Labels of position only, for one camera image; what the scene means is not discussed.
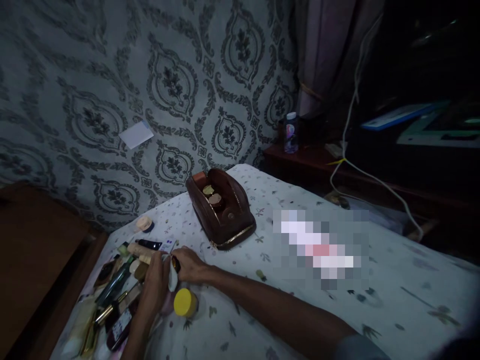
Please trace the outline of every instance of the bed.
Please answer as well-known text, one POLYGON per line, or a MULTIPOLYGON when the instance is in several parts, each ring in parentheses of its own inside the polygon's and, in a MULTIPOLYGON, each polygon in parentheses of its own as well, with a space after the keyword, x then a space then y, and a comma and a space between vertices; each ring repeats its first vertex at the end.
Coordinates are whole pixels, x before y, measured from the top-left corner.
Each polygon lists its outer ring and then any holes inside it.
MULTIPOLYGON (((247 276, 323 308, 370 338, 392 359, 430 359, 466 334, 478 307, 480 269, 412 242, 374 223, 368 225, 368 286, 322 290, 287 281, 274 266, 274 210, 346 211, 298 186, 240 164, 228 170, 245 189, 255 216, 255 233, 229 251, 212 247, 193 211, 188 193, 145 213, 155 222, 148 240, 189 246, 208 264, 247 276)), ((123 242, 138 239, 135 222, 114 231, 85 286, 123 242)), ((135 283, 131 277, 125 284, 135 283)), ((147 359, 298 359, 300 356, 241 307, 212 287, 192 286, 198 316, 185 320, 173 312, 150 335, 147 359)), ((72 317, 58 340, 58 359, 72 317)), ((98 346, 105 335, 100 334, 98 346)))

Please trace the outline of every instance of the charging cable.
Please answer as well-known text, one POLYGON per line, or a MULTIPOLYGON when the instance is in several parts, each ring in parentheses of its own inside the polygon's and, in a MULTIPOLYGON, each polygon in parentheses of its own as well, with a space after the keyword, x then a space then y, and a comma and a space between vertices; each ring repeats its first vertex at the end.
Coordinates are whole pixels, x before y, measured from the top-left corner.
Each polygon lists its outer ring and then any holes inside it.
POLYGON ((408 218, 410 219, 410 221, 416 226, 416 228, 418 229, 418 241, 420 242, 424 236, 424 231, 422 230, 422 228, 419 226, 419 224, 415 221, 414 217, 412 216, 412 213, 410 212, 410 208, 409 208, 409 205, 407 204, 407 202, 399 195, 397 194, 390 186, 388 186, 385 182, 383 182, 382 180, 380 180, 379 178, 363 171, 362 169, 360 169, 359 167, 357 167, 356 165, 354 165, 353 163, 351 163, 345 153, 346 153, 346 146, 345 146, 345 137, 346 137, 346 134, 347 134, 347 129, 349 127, 349 123, 350 123, 350 117, 352 116, 352 108, 354 106, 354 103, 355 103, 355 100, 357 101, 357 103, 359 104, 360 103, 360 97, 359 97, 359 84, 360 84, 360 73, 361 73, 361 68, 362 68, 362 63, 363 61, 367 58, 367 55, 368 55, 368 50, 370 48, 370 44, 372 42, 372 39, 369 40, 368 42, 368 45, 366 46, 366 53, 364 54, 364 44, 365 44, 365 41, 367 40, 367 38, 369 37, 370 33, 372 32, 372 30, 377 26, 377 24, 380 22, 380 20, 382 19, 383 17, 383 14, 381 14, 378 19, 375 21, 375 23, 371 26, 371 28, 366 32, 365 36, 363 37, 361 43, 360 43, 360 54, 358 56, 358 63, 356 64, 356 68, 355 68, 355 74, 354 74, 354 86, 355 86, 355 90, 353 92, 353 96, 351 98, 351 102, 350 102, 350 107, 348 108, 348 115, 347 115, 347 118, 346 118, 346 123, 345 123, 345 128, 343 129, 343 135, 342 135, 342 142, 341 142, 341 149, 342 149, 342 155, 343 155, 343 161, 340 161, 338 163, 338 165, 336 166, 335 170, 333 171, 333 173, 331 174, 330 176, 330 184, 331 184, 331 187, 339 194, 342 194, 344 196, 347 196, 349 198, 353 198, 353 199, 357 199, 357 200, 360 200, 362 202, 365 202, 365 203, 368 203, 372 206, 375 206, 374 204, 368 202, 368 201, 365 201, 365 200, 362 200, 358 197, 355 197, 355 196, 352 196, 352 195, 348 195, 346 193, 343 193, 341 191, 338 191, 337 188, 335 187, 334 185, 334 182, 333 182, 333 178, 335 176, 335 174, 337 173, 339 167, 342 165, 342 163, 347 163, 349 164, 351 167, 353 167, 354 169, 356 169, 357 171, 361 172, 362 174, 364 175, 367 175, 369 176, 370 178, 376 180, 377 182, 379 182, 380 184, 382 184, 384 187, 386 187, 393 195, 395 195, 400 201, 401 203, 403 204, 403 206, 405 207, 405 212, 406 214, 408 215, 408 218))

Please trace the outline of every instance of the wallpaper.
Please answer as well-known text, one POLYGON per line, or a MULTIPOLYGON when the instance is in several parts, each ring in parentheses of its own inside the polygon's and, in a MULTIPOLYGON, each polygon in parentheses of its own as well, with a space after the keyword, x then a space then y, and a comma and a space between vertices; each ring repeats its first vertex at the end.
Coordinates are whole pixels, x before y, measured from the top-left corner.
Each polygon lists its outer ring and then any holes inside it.
POLYGON ((212 167, 258 166, 296 102, 293 0, 0 5, 0 183, 112 231, 212 167), (119 133, 146 121, 129 149, 119 133))

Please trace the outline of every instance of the leather cosmetic pouch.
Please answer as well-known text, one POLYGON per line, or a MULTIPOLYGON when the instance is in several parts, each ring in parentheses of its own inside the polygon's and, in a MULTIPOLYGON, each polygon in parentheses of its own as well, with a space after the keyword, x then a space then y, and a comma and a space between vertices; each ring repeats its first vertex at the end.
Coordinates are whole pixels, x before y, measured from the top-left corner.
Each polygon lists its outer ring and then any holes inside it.
POLYGON ((186 181, 193 209, 212 246, 228 250, 257 228, 244 188, 225 171, 212 168, 186 181))

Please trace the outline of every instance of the hand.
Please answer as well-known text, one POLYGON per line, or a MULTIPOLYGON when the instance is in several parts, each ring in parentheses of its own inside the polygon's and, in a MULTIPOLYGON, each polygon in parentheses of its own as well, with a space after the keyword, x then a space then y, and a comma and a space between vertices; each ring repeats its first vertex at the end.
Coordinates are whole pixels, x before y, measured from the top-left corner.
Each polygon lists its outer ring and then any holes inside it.
POLYGON ((189 283, 199 284, 203 281, 203 274, 208 270, 209 266, 200 260, 195 251, 182 246, 171 252, 180 262, 180 272, 178 279, 189 283))
POLYGON ((170 256, 162 262, 164 251, 156 251, 151 257, 141 292, 138 312, 145 317, 155 317, 161 310, 167 295, 170 275, 170 256))

